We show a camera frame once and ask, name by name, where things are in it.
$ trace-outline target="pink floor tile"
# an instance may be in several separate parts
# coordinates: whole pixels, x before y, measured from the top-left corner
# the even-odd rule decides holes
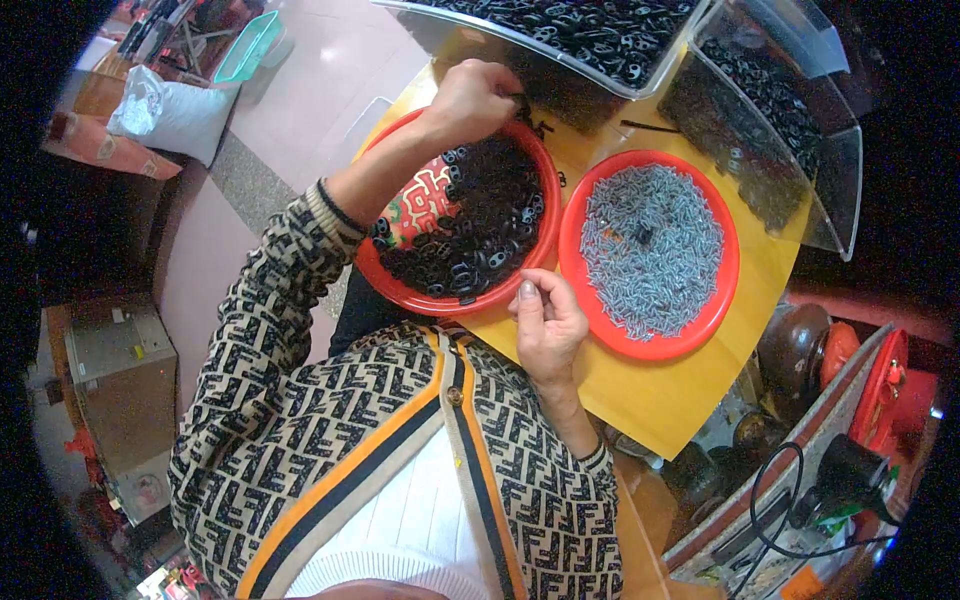
[[[396,76],[387,69],[397,51],[408,52],[410,40],[385,11],[366,2],[276,5],[294,49],[254,102],[241,92],[230,128],[296,188],[306,161],[357,95],[368,93],[368,82]]]
[[[296,178],[287,180],[290,186],[300,192],[317,177],[331,175],[336,169],[348,165],[385,111],[384,104],[371,107],[371,102],[380,97],[392,103],[429,61],[430,56],[411,37],[404,38],[377,75],[364,84],[340,113],[302,164]]]
[[[161,261],[155,282],[160,318],[180,357],[179,414],[197,390],[218,324],[217,306],[259,242],[202,169],[188,170],[184,179],[160,250],[168,258]],[[326,358],[336,323],[319,308],[312,314],[310,360],[315,362]]]

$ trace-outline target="plastic bag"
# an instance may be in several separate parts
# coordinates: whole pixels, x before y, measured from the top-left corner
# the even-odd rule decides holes
[[[124,98],[110,116],[107,131],[134,137],[151,133],[163,113],[163,80],[140,65],[127,73]]]

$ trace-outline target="wrist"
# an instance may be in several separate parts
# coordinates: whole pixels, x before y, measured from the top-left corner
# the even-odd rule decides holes
[[[458,145],[448,139],[449,135],[443,125],[423,114],[402,128],[402,131],[404,130],[408,130],[416,151],[423,156],[423,162]]]
[[[534,382],[540,404],[548,408],[557,417],[570,417],[581,406],[580,395],[573,379],[553,381],[548,384]]]

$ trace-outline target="red plate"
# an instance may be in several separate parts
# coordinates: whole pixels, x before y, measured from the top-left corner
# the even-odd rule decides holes
[[[391,132],[398,130],[419,117],[422,112],[423,109],[419,108],[397,119],[392,125],[384,129],[380,135],[373,139],[367,150],[378,144]],[[557,175],[557,169],[553,166],[553,159],[550,157],[550,153],[546,151],[543,142],[540,141],[533,130],[517,121],[510,121],[500,129],[500,132],[515,139],[520,148],[537,163],[537,174],[540,176],[540,187],[543,193],[543,217],[540,219],[540,233],[537,245],[530,250],[530,253],[527,254],[526,259],[523,261],[523,265],[520,267],[521,269],[533,269],[543,263],[557,240],[557,232],[560,229],[562,197],[560,192],[560,178]],[[431,185],[437,189],[428,190],[427,195],[436,193],[437,198],[432,204],[430,201],[424,201],[424,208],[430,205],[429,210],[434,214],[426,218],[420,227],[429,227],[426,222],[429,222],[431,219],[436,219],[437,214],[447,212],[446,194],[443,194],[441,186],[443,181],[440,180],[439,172],[431,166],[431,163],[428,163],[426,168],[429,169],[434,176],[437,176],[430,178],[433,180]],[[407,184],[407,187],[411,184],[415,186],[420,185],[419,182],[411,180],[411,182]],[[399,210],[403,215],[409,215],[408,208],[409,207],[401,206]],[[392,220],[396,220],[396,217],[402,219],[402,215],[395,214],[396,210],[393,210],[393,212],[389,214],[388,211],[391,211],[389,206],[384,211],[384,216],[388,216]],[[401,221],[398,225],[394,226],[395,235],[397,228],[405,232],[411,227],[410,225],[404,225],[404,223],[405,222]],[[387,300],[412,310],[415,313],[436,317],[466,315],[478,312],[495,304],[509,302],[516,294],[517,288],[520,287],[520,273],[519,270],[517,270],[507,277],[506,280],[491,288],[490,291],[478,296],[476,302],[468,304],[467,306],[461,306],[460,301],[455,298],[430,298],[394,279],[380,264],[379,254],[373,247],[373,242],[370,238],[365,239],[360,245],[360,250],[357,252],[354,264],[360,269],[360,273],[367,278],[367,281],[370,282],[373,289],[382,294]]]
[[[717,270],[716,294],[704,305],[700,315],[681,329],[680,337],[663,338],[657,335],[649,342],[640,342],[628,340],[627,330],[613,324],[610,317],[603,312],[603,303],[597,298],[596,290],[587,277],[587,262],[580,254],[580,236],[587,218],[587,198],[593,193],[593,185],[627,167],[650,164],[673,167],[678,173],[687,173],[693,178],[693,182],[703,191],[713,218],[723,230],[723,256]],[[736,241],[736,228],[720,192],[707,176],[693,165],[676,156],[655,150],[631,150],[613,155],[584,175],[566,205],[560,225],[558,252],[560,270],[577,292],[577,301],[590,321],[590,331],[617,352],[643,360],[663,360],[680,356],[705,342],[727,314],[740,275],[740,246]]]

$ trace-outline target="woman's right hand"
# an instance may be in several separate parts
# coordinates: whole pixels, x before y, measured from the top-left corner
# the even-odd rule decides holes
[[[523,283],[507,307],[516,319],[516,353],[541,396],[559,396],[573,386],[573,360],[587,337],[587,315],[559,274],[524,269],[520,276]]]

